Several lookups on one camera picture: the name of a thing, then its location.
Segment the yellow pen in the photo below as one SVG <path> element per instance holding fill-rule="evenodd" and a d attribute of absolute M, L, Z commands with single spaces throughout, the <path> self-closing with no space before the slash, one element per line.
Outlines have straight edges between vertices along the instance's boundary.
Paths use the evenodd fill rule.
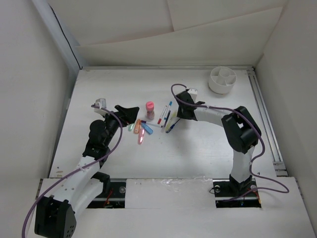
<path fill-rule="evenodd" d="M 171 125 L 172 125 L 172 122 L 173 122 L 174 118 L 176 117 L 176 115 L 177 115 L 177 111 L 174 111 L 173 114 L 172 114 L 172 116 L 171 116 L 170 119 L 169 119 L 169 122 L 168 122 L 167 126 L 166 126 L 166 129 L 165 129 L 165 132 L 166 132 L 166 133 L 167 133 L 167 131 L 170 129 L 170 127 L 171 127 Z"/>

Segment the dark blue pen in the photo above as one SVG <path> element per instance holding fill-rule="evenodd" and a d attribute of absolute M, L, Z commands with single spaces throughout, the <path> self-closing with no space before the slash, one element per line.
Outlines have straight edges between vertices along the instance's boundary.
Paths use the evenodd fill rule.
<path fill-rule="evenodd" d="M 168 111 L 167 116 L 166 116 L 166 119 L 165 119 L 165 121 L 164 121 L 164 125 L 163 125 L 163 128 L 162 128 L 162 131 L 163 131 L 163 132 L 165 132 L 166 125 L 167 125 L 167 122 L 168 122 L 168 120 L 169 120 L 170 113 L 171 113 L 171 110 Z"/>

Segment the pink cap small bottle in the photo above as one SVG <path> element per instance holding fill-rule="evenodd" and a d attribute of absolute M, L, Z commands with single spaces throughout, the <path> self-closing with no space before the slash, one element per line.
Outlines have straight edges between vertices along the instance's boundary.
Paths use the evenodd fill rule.
<path fill-rule="evenodd" d="M 154 108 L 155 108 L 154 102 L 152 102 L 152 101 L 146 102 L 146 111 L 147 111 L 146 117 L 147 117 L 147 119 L 149 119 L 149 120 L 154 119 L 154 117 L 155 117 Z"/>

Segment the red cap white marker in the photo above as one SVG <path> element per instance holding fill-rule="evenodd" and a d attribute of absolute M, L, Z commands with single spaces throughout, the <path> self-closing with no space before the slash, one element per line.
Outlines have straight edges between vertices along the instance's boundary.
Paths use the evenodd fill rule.
<path fill-rule="evenodd" d="M 164 106 L 164 108 L 163 108 L 163 110 L 162 110 L 162 113 L 161 113 L 161 115 L 160 115 L 160 117 L 159 117 L 159 119 L 158 119 L 157 124 L 160 124 L 160 123 L 161 123 L 161 121 L 162 121 L 162 119 L 163 119 L 163 117 L 164 117 L 164 114 L 165 114 L 166 109 L 167 109 L 167 105 Z"/>

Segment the blue cap white marker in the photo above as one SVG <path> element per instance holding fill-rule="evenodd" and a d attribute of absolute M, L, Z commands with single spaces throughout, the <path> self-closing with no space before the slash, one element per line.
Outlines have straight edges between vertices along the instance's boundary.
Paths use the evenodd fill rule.
<path fill-rule="evenodd" d="M 165 114 L 164 114 L 164 120 L 167 119 L 167 115 L 168 115 L 168 112 L 170 110 L 171 105 L 172 105 L 172 101 L 169 102 L 169 104 L 168 104 L 168 106 L 166 108 L 166 111 L 165 111 Z"/>

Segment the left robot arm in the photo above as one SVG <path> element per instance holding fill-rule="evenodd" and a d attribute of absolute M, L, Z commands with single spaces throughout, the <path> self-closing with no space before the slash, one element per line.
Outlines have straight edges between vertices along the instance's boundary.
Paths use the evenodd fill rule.
<path fill-rule="evenodd" d="M 42 194 L 38 198 L 34 232 L 39 236 L 72 237 L 81 213 L 94 198 L 110 192 L 109 175 L 100 169 L 112 153 L 109 144 L 114 135 L 136 121 L 139 107 L 116 105 L 113 112 L 94 103 L 92 108 L 103 119 L 90 124 L 89 139 L 75 171 L 57 181 L 60 187 L 50 196 Z"/>

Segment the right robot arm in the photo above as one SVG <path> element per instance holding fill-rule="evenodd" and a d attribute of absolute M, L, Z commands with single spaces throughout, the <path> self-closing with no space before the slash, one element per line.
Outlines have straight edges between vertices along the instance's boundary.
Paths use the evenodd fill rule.
<path fill-rule="evenodd" d="M 235 109 L 237 113 L 209 109 L 205 102 L 195 103 L 188 89 L 178 93 L 175 98 L 179 118 L 209 122 L 223 127 L 227 141 L 233 149 L 229 189 L 234 195 L 241 195 L 251 183 L 251 159 L 262 134 L 249 111 L 243 106 Z"/>

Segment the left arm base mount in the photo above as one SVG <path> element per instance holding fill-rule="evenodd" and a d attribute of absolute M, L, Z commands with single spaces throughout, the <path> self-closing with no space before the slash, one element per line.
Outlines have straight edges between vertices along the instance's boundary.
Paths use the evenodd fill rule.
<path fill-rule="evenodd" d="M 121 209 L 125 208 L 126 180 L 111 179 L 109 188 L 98 195 L 87 208 Z"/>

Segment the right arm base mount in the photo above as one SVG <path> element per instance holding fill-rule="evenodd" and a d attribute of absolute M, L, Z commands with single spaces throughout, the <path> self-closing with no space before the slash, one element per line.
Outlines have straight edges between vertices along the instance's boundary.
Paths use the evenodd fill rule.
<path fill-rule="evenodd" d="M 214 195 L 216 208 L 261 208 L 261 200 L 257 191 L 242 196 L 257 186 L 255 179 L 239 192 L 234 191 L 229 179 L 214 179 L 209 193 Z"/>

